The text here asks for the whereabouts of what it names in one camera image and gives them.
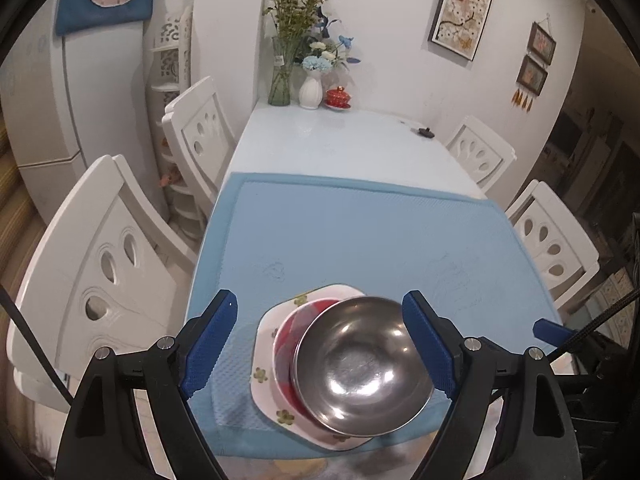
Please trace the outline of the blue waffle table mat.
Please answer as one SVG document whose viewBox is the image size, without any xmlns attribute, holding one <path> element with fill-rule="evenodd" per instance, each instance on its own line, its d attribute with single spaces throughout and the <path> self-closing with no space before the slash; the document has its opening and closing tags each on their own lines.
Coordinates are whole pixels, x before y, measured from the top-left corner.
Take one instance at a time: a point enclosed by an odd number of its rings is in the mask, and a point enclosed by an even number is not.
<svg viewBox="0 0 640 480">
<path fill-rule="evenodd" d="M 213 374 L 190 402 L 216 455 L 320 455 L 258 410 L 250 364 L 269 309 L 331 284 L 396 301 L 418 290 L 463 335 L 515 353 L 535 344 L 535 322 L 559 317 L 491 200 L 369 181 L 234 174 L 209 219 L 188 309 L 201 314 L 221 289 L 238 300 Z"/>
</svg>

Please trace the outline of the white chair far right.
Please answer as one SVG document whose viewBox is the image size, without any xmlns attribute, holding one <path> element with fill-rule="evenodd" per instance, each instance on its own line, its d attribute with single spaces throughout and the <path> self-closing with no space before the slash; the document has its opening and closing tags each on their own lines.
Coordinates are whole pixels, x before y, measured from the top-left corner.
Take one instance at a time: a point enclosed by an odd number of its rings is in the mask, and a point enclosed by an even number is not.
<svg viewBox="0 0 640 480">
<path fill-rule="evenodd" d="M 502 136 L 474 116 L 462 120 L 445 148 L 484 193 L 518 159 Z"/>
</svg>

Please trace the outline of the white ribbed vase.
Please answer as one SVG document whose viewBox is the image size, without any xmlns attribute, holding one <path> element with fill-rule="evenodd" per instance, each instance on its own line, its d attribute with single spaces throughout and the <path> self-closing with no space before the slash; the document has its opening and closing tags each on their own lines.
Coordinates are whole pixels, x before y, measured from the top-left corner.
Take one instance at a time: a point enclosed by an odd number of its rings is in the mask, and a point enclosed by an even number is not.
<svg viewBox="0 0 640 480">
<path fill-rule="evenodd" d="M 305 110 L 316 110 L 323 99 L 321 74 L 318 70 L 307 70 L 306 78 L 298 92 L 298 104 Z"/>
</svg>

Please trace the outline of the red lidded sugar bowl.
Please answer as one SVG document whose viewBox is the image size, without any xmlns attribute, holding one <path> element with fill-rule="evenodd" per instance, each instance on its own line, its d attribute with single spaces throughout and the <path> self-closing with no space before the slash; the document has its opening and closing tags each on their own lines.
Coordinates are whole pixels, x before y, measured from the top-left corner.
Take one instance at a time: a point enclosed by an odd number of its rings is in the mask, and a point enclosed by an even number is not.
<svg viewBox="0 0 640 480">
<path fill-rule="evenodd" d="M 326 92 L 323 103 L 330 110 L 349 110 L 352 107 L 350 105 L 351 99 L 352 97 L 344 87 L 337 86 Z"/>
</svg>

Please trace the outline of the black round knob lid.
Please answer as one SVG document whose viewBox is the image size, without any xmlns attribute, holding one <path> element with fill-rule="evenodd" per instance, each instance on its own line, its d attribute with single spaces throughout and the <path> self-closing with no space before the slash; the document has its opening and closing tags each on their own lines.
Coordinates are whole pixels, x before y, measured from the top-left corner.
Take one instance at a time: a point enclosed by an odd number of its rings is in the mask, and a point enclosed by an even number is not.
<svg viewBox="0 0 640 480">
<path fill-rule="evenodd" d="M 430 128 L 412 128 L 411 131 L 422 138 L 434 139 L 434 132 Z"/>
</svg>

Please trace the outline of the pink plastic bowl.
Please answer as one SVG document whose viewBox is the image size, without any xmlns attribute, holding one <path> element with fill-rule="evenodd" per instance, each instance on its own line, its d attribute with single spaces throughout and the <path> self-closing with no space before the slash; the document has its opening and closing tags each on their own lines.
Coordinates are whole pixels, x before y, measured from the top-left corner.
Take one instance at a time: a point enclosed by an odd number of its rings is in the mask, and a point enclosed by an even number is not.
<svg viewBox="0 0 640 480">
<path fill-rule="evenodd" d="M 326 430 L 309 414 L 296 392 L 293 382 L 295 351 L 310 324 L 326 309 L 340 301 L 341 299 L 335 295 L 295 300 L 293 311 L 285 317 L 274 333 L 272 346 L 274 388 L 283 408 L 296 420 L 303 420 L 312 428 L 322 431 Z"/>
</svg>

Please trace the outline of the white chair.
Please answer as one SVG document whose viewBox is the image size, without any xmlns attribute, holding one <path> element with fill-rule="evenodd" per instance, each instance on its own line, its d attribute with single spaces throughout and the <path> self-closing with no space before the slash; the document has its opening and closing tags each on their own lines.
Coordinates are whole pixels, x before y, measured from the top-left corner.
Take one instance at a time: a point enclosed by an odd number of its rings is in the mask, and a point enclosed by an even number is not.
<svg viewBox="0 0 640 480">
<path fill-rule="evenodd" d="M 213 78 L 204 77 L 169 102 L 162 126 L 186 187 L 209 218 L 236 148 Z"/>
<path fill-rule="evenodd" d="M 600 270 L 591 238 L 544 181 L 531 180 L 506 216 L 536 264 L 555 309 L 564 308 Z"/>
<path fill-rule="evenodd" d="M 63 200 L 15 300 L 54 370 L 149 348 L 180 330 L 198 255 L 160 216 L 122 155 L 97 159 Z"/>
<path fill-rule="evenodd" d="M 474 116 L 462 120 L 445 148 L 484 193 L 518 159 L 502 136 Z"/>
</svg>

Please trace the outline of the white chair far left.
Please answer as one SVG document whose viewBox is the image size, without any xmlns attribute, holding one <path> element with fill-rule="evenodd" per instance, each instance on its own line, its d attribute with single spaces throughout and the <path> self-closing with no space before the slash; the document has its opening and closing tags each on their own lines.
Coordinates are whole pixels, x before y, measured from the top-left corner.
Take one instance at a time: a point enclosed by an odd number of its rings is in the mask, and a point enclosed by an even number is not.
<svg viewBox="0 0 640 480">
<path fill-rule="evenodd" d="M 213 78 L 204 77 L 169 102 L 162 126 L 186 187 L 209 218 L 236 148 Z"/>
</svg>

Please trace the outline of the white chair near right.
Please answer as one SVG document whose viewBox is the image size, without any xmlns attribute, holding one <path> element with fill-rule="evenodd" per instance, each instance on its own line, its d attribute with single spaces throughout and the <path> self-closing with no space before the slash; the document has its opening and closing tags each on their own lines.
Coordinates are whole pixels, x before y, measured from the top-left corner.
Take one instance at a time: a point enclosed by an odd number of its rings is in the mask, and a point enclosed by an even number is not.
<svg viewBox="0 0 640 480">
<path fill-rule="evenodd" d="M 591 238 L 544 181 L 531 180 L 506 216 L 536 264 L 555 309 L 564 308 L 600 270 Z"/>
</svg>

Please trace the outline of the blue and white flowers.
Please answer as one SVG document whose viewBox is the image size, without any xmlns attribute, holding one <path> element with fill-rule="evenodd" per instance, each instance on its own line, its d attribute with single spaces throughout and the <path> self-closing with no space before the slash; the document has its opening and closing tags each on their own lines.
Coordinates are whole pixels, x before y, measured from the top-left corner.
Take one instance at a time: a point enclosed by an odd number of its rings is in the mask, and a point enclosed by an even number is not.
<svg viewBox="0 0 640 480">
<path fill-rule="evenodd" d="M 297 62 L 302 69 L 327 74 L 337 67 L 349 70 L 350 66 L 360 64 L 360 58 L 352 55 L 354 38 L 330 34 L 331 26 L 340 20 L 326 16 L 321 6 L 317 8 L 316 18 L 316 24 L 302 40 L 297 53 Z"/>
</svg>

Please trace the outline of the white chair near left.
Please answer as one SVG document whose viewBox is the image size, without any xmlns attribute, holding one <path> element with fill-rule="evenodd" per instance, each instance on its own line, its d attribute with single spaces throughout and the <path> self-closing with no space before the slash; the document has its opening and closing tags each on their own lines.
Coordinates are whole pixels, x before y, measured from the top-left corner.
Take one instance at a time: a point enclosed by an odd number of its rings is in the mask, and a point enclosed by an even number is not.
<svg viewBox="0 0 640 480">
<path fill-rule="evenodd" d="M 122 155 L 97 159 L 63 200 L 15 300 L 54 370 L 149 348 L 180 330 L 198 255 L 160 216 Z"/>
</svg>

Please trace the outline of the white forest pattern plate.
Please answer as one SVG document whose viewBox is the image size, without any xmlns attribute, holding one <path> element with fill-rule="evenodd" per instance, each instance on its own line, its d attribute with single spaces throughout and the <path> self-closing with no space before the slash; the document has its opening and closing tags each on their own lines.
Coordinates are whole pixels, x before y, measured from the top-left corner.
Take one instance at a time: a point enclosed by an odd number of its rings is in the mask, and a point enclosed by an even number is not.
<svg viewBox="0 0 640 480">
<path fill-rule="evenodd" d="M 344 284 L 324 286 L 271 308 L 257 327 L 250 394 L 258 410 L 278 428 L 329 451 L 347 451 L 367 438 L 345 437 L 321 426 L 299 401 L 291 379 L 294 352 L 320 313 L 363 292 Z"/>
</svg>

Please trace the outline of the large framed butterfly picture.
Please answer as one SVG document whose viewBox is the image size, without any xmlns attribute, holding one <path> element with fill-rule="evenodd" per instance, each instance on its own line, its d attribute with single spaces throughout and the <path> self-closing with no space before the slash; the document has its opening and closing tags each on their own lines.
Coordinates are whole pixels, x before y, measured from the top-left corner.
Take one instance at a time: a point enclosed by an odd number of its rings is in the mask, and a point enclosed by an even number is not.
<svg viewBox="0 0 640 480">
<path fill-rule="evenodd" d="M 473 61 L 492 0 L 439 0 L 430 41 Z"/>
</svg>

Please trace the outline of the stainless steel bowl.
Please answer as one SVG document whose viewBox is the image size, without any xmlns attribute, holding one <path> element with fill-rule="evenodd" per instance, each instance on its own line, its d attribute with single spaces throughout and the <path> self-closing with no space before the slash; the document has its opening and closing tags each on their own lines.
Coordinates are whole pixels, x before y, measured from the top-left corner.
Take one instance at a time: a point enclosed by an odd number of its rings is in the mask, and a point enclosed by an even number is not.
<svg viewBox="0 0 640 480">
<path fill-rule="evenodd" d="M 310 323 L 296 344 L 291 380 L 314 420 L 354 438 L 408 425 L 434 392 L 401 304 L 372 296 L 340 301 Z"/>
</svg>

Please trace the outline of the white refrigerator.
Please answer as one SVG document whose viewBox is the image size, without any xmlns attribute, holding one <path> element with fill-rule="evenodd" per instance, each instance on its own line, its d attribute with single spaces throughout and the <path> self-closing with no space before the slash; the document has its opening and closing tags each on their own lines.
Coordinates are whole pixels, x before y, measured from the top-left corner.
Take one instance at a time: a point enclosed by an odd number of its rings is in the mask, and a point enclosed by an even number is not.
<svg viewBox="0 0 640 480">
<path fill-rule="evenodd" d="M 1 65 L 6 130 L 40 217 L 51 221 L 87 168 L 118 154 L 166 216 L 146 111 L 142 24 L 59 37 L 57 10 L 58 0 L 43 3 Z"/>
</svg>

